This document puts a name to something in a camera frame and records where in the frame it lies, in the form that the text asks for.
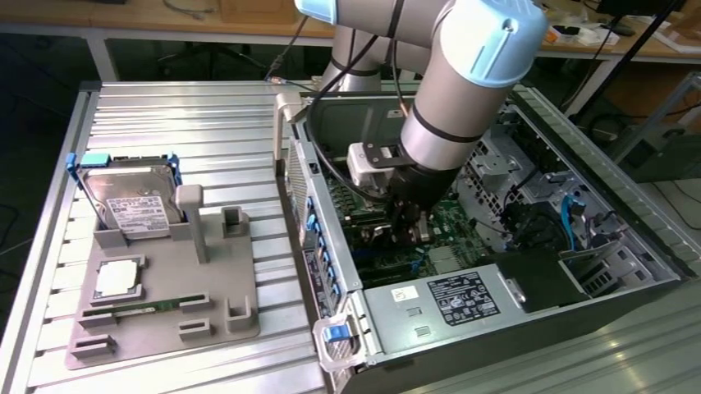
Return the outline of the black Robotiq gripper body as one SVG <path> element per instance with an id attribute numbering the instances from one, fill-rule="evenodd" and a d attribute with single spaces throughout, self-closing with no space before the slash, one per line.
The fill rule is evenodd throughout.
<path id="1" fill-rule="evenodd" d="M 416 206 L 433 206 L 453 183 L 459 168 L 431 170 L 419 165 L 393 168 L 388 192 L 395 200 Z"/>

